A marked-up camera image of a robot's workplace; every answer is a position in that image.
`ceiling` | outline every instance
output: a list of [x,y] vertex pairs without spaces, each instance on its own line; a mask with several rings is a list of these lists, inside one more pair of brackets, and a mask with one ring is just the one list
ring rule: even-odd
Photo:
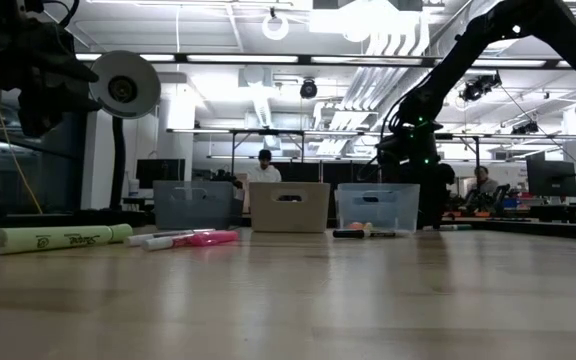
[[[443,11],[428,15],[430,37],[436,35],[465,3],[466,0],[445,0]],[[294,4],[290,11],[282,12],[290,16],[289,32],[279,41],[269,39],[262,32],[267,9],[238,7],[232,8],[230,16],[226,8],[136,6],[83,0],[68,30],[77,38],[78,52],[123,49],[139,53],[365,54],[369,51],[368,40],[351,42],[341,34],[310,32],[307,23],[313,12],[312,1]],[[57,5],[48,5],[47,13],[55,19],[64,15]],[[497,55],[558,57],[535,38],[519,40]],[[202,100],[196,112],[200,122],[210,124],[219,119],[242,119],[246,113],[255,111],[254,99],[238,85],[243,66],[157,65],[156,68],[162,74],[184,72],[189,75]],[[268,106],[273,113],[312,116],[317,102],[338,101],[344,97],[357,70],[357,67],[273,66],[275,89]],[[573,71],[505,70],[500,76],[507,93],[496,89],[464,108],[465,104],[456,99],[455,92],[446,99],[438,121],[446,124],[447,130],[495,131],[499,130],[500,123],[522,115],[524,110],[538,109],[540,121],[557,124],[561,121],[561,110],[576,100],[576,73]],[[291,77],[297,81],[276,80]],[[298,94],[300,82],[306,77],[315,78],[318,85],[319,94],[315,100],[302,100]]]

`person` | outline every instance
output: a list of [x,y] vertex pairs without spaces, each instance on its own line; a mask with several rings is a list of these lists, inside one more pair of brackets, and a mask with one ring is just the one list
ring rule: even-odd
[[272,153],[270,150],[259,151],[259,166],[248,172],[248,182],[281,182],[281,173],[270,165]]
[[477,182],[471,185],[470,190],[477,189],[477,186],[479,186],[479,192],[481,193],[494,193],[497,190],[499,183],[488,176],[487,167],[479,166],[475,168],[475,176],[477,177]]

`plastic bin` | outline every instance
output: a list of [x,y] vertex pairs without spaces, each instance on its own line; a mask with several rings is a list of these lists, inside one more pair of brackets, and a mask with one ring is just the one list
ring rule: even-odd
[[153,187],[158,229],[225,230],[241,218],[230,182],[155,181]]
[[417,230],[417,184],[340,184],[336,194],[340,228],[370,222],[376,230]]

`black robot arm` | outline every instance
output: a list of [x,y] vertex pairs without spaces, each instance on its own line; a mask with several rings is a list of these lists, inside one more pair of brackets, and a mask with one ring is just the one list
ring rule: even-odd
[[[444,98],[491,43],[535,36],[576,70],[576,20],[562,0],[504,0],[473,19],[452,51],[386,114],[391,135],[377,145],[384,182],[416,183],[420,190],[419,226],[437,226],[454,172],[439,164],[435,122]],[[399,105],[395,116],[390,113]]]

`wooden table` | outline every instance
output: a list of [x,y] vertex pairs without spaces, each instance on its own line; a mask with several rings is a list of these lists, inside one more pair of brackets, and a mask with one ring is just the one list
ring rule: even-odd
[[576,359],[576,240],[244,230],[0,256],[0,359]]

